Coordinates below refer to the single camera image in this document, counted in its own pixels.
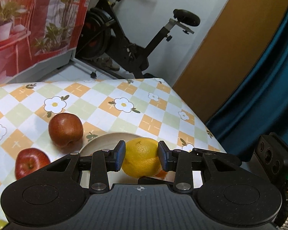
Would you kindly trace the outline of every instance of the crosshair marking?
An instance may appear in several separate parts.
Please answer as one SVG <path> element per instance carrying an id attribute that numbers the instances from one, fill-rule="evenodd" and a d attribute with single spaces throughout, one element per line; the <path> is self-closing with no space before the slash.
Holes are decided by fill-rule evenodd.
<path id="1" fill-rule="evenodd" d="M 146 189 L 146 188 L 144 188 L 144 187 L 142 187 L 142 186 L 137 187 L 137 190 L 138 190 L 138 191 L 143 191 L 144 189 Z"/>

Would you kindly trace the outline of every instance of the checkered tablecloth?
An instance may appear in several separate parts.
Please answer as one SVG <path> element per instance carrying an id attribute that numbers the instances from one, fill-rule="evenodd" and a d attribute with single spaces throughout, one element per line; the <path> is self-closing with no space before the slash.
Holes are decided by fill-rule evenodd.
<path id="1" fill-rule="evenodd" d="M 51 161 L 65 155 L 48 134 L 50 119 L 61 112 L 81 119 L 82 145 L 108 132 L 124 131 L 163 140 L 170 149 L 224 152 L 203 122 L 159 78 L 0 85 L 0 196 L 15 181 L 20 150 L 41 149 Z M 5 219 L 1 207 L 0 218 Z"/>

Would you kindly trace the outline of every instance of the metal screw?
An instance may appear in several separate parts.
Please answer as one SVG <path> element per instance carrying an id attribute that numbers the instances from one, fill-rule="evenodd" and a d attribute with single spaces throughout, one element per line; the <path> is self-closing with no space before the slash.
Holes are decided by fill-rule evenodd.
<path id="1" fill-rule="evenodd" d="M 180 182 L 176 184 L 176 188 L 179 190 L 189 190 L 191 188 L 191 185 L 186 182 Z"/>
<path id="2" fill-rule="evenodd" d="M 91 188 L 93 190 L 100 191 L 100 190 L 106 189 L 106 185 L 104 183 L 102 183 L 102 182 L 96 182 L 96 183 L 91 185 Z"/>

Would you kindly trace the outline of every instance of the red apple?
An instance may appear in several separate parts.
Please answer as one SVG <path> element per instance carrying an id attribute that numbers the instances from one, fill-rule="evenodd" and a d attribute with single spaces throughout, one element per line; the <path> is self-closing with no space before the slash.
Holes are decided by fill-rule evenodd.
<path id="1" fill-rule="evenodd" d="M 16 158 L 16 180 L 50 164 L 48 156 L 39 149 L 28 148 L 20 151 Z"/>
<path id="2" fill-rule="evenodd" d="M 83 125 L 76 115 L 70 113 L 56 114 L 48 125 L 49 136 L 60 148 L 71 146 L 83 137 Z"/>

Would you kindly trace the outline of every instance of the red chair picture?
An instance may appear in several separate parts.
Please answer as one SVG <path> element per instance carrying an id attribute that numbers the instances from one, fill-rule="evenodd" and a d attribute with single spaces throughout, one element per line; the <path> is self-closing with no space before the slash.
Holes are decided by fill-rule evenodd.
<path id="1" fill-rule="evenodd" d="M 0 78 L 31 65 L 29 36 L 35 0 L 0 0 Z"/>

